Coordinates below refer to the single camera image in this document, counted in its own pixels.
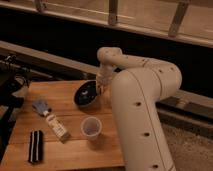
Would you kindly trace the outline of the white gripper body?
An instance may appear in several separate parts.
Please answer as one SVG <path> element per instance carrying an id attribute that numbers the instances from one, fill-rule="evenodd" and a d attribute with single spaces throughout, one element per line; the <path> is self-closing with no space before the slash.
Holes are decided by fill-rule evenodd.
<path id="1" fill-rule="evenodd" d="M 96 92 L 102 94 L 105 87 L 110 83 L 113 77 L 114 67 L 112 65 L 101 65 L 96 75 Z"/>

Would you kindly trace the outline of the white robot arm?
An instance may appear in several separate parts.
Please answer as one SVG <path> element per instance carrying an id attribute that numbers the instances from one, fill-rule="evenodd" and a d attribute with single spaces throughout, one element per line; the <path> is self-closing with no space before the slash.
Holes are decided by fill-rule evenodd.
<path id="1" fill-rule="evenodd" d="M 163 60 L 125 55 L 118 47 L 100 48 L 97 58 L 97 91 L 110 88 L 126 171 L 176 171 L 156 103 L 179 90 L 179 68 Z"/>

